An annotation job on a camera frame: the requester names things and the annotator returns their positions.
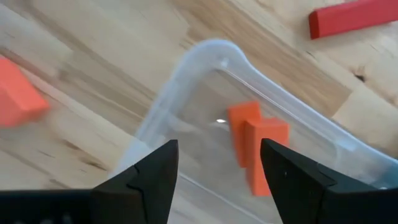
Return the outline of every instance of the transparent plastic bin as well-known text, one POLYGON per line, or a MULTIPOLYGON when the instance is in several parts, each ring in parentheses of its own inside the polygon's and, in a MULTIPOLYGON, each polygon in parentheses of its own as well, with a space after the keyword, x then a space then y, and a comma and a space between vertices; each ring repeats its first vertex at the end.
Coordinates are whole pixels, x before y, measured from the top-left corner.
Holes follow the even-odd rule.
POLYGON ((233 220, 223 219, 229 223, 281 223, 272 197, 252 196, 234 153, 226 110, 251 100, 260 102, 263 116, 276 116, 290 124, 293 150, 375 187, 398 186, 398 164, 394 159, 356 139, 276 85, 226 40, 204 41, 185 54, 117 172, 169 139, 178 139, 176 192, 180 186, 190 184, 216 196, 220 201, 214 212, 233 214, 233 220), (237 211, 248 219, 236 218, 237 211))

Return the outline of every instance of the red wooden block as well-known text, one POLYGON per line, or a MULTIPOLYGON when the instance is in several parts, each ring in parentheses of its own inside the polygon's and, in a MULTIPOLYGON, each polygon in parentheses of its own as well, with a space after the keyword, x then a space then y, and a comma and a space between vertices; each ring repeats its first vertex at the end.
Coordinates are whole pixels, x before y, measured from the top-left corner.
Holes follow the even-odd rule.
POLYGON ((246 180, 251 192, 255 196, 270 196, 264 169, 260 157, 261 139, 269 138, 284 146, 289 146, 289 124, 277 119, 263 119, 262 121, 246 121, 245 142, 247 149, 248 167, 246 180))
POLYGON ((0 126, 32 121, 49 109, 19 67, 0 56, 0 126))
POLYGON ((261 120, 260 104, 256 101, 250 101, 233 105, 228 108, 228 119, 235 146, 236 158, 241 167, 246 167, 247 161, 244 145, 244 122, 247 119, 261 120))
POLYGON ((398 0, 359 0, 316 9, 309 15, 311 39, 398 20, 398 0))

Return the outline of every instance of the orange wooden block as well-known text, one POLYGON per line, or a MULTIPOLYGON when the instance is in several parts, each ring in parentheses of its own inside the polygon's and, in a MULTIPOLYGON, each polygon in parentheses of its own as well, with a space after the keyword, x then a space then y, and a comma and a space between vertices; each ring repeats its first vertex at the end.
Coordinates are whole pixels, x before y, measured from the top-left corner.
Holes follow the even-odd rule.
POLYGON ((48 109, 49 104, 19 67, 0 57, 0 126, 17 126, 38 118, 48 109))
POLYGON ((256 101, 241 103, 228 108, 229 123, 236 151, 236 158, 241 167, 247 167, 244 143, 244 122, 247 119, 261 120, 260 104, 256 101))
POLYGON ((277 119, 261 121, 249 119, 245 122, 245 138, 248 167, 246 180, 255 196, 270 196, 267 179, 260 158, 261 139, 269 138, 284 146, 289 146, 289 124, 277 119))

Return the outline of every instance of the orange block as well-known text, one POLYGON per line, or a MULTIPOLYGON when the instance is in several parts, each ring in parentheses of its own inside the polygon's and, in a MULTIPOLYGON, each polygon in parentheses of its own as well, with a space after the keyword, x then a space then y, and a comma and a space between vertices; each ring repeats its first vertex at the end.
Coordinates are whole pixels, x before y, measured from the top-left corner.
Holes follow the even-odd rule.
POLYGON ((261 120, 260 104, 256 101, 241 103, 228 108, 228 118, 235 146, 236 157, 241 167, 248 165, 244 143, 244 122, 247 119, 261 120))
POLYGON ((289 124, 277 118, 261 121, 249 119, 245 123, 248 167, 246 180, 255 196, 270 196, 267 179, 260 158, 261 139, 269 138, 289 146, 289 124))
POLYGON ((49 104, 19 67, 0 57, 0 126, 17 126, 38 118, 48 109, 49 104))

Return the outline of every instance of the wooden floor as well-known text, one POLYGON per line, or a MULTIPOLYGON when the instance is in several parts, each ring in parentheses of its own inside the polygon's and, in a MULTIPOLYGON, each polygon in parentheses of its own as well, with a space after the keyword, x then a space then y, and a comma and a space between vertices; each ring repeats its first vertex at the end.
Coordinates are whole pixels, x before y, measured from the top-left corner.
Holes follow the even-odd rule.
MULTIPOLYGON (((0 0, 0 54, 52 105, 37 123, 0 129, 0 189, 104 181, 182 54, 210 38, 232 40, 263 74, 398 157, 398 23, 310 40, 308 14, 340 2, 0 0)), ((267 219, 205 194, 180 179, 170 223, 267 219)))

